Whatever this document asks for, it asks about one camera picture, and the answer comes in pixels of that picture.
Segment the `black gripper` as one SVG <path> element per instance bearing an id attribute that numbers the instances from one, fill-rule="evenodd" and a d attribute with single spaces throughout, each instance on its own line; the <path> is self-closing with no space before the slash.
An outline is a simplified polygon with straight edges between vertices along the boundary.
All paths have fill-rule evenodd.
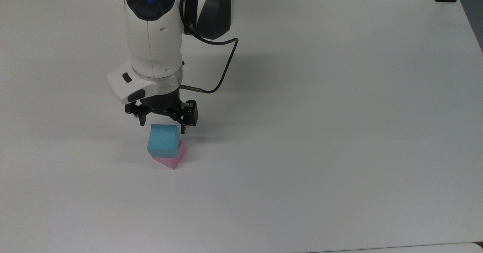
<path id="1" fill-rule="evenodd" d="M 166 95 L 155 95 L 139 100 L 140 105 L 131 102 L 125 105 L 125 112 L 138 118 L 140 126 L 145 126 L 146 116 L 150 113 L 170 117 L 181 124 L 181 134 L 186 134 L 187 127 L 198 123 L 198 105 L 195 100 L 182 102 L 177 89 Z"/>

